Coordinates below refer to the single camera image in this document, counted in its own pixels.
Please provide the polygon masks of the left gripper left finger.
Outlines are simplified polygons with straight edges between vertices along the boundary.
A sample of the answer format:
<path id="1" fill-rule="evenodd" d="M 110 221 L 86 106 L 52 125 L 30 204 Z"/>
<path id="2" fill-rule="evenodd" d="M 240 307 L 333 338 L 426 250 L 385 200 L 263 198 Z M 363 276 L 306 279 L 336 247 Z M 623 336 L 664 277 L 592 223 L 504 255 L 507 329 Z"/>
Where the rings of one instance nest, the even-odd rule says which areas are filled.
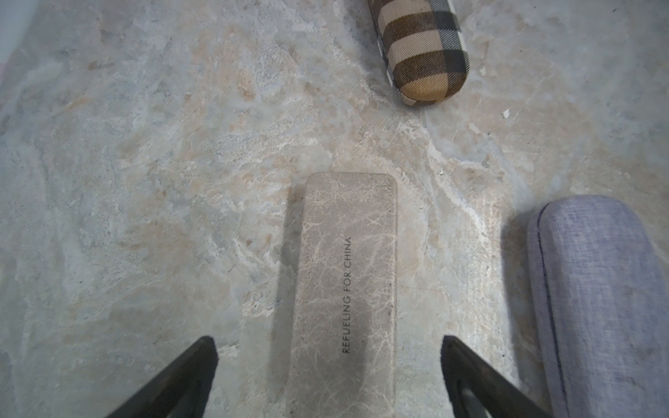
<path id="1" fill-rule="evenodd" d="M 200 337 L 110 416 L 202 418 L 218 360 L 214 338 Z"/>

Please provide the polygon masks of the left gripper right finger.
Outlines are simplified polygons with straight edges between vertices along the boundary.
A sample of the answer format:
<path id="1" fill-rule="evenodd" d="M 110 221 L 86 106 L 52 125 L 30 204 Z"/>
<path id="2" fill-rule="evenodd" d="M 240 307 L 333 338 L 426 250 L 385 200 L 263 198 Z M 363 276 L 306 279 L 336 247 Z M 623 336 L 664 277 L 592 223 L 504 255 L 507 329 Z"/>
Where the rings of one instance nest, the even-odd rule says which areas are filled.
<path id="1" fill-rule="evenodd" d="M 549 416 L 456 336 L 444 336 L 441 368 L 456 417 Z"/>

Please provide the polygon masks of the grey eyeglass case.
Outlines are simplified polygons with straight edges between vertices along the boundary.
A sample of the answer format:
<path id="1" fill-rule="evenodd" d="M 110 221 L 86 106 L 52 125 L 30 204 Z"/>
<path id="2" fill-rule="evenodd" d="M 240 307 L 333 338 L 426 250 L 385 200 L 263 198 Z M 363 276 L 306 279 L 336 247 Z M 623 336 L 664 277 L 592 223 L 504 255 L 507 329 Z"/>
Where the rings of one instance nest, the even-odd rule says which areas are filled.
<path id="1" fill-rule="evenodd" d="M 287 378 L 290 417 L 395 413 L 397 182 L 319 172 L 302 214 Z"/>

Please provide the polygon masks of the purple eyeglass case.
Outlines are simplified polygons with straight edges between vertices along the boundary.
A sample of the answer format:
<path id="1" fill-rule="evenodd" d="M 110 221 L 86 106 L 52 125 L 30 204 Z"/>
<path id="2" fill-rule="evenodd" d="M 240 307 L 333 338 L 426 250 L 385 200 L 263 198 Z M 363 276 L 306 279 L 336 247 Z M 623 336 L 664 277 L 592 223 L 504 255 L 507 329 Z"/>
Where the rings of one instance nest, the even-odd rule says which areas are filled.
<path id="1" fill-rule="evenodd" d="M 556 200 L 527 248 L 554 416 L 667 416 L 668 285 L 637 214 L 605 196 Z"/>

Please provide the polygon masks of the plaid eyeglass case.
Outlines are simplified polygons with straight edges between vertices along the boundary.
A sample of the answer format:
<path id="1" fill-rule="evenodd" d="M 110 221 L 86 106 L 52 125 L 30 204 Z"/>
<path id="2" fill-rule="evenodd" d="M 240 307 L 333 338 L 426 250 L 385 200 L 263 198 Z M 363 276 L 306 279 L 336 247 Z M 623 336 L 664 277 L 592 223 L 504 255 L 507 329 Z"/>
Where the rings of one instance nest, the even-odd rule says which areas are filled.
<path id="1" fill-rule="evenodd" d="M 390 84 L 408 106 L 457 94 L 470 71 L 469 54 L 448 0 L 372 0 L 369 11 Z"/>

